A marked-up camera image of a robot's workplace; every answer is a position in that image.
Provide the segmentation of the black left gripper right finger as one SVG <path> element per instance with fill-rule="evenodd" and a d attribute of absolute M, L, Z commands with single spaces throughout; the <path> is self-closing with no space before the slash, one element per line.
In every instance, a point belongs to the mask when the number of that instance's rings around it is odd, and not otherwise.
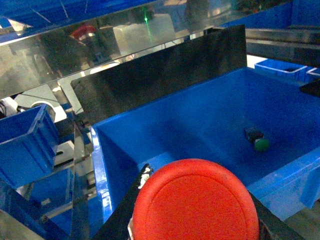
<path fill-rule="evenodd" d="M 250 196 L 259 220 L 259 240 L 304 240 L 300 234 L 275 216 L 252 193 Z"/>

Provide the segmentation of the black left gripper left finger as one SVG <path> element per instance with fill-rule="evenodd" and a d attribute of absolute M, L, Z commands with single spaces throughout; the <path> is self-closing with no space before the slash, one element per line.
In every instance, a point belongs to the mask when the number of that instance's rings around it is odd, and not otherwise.
<path fill-rule="evenodd" d="M 153 169 L 146 163 L 133 184 L 129 187 L 127 193 L 122 198 L 118 207 L 111 214 L 108 220 L 102 225 L 102 227 L 93 236 L 93 240 L 129 240 L 130 233 L 128 230 L 128 224 L 132 218 L 134 206 L 138 194 L 152 175 Z"/>

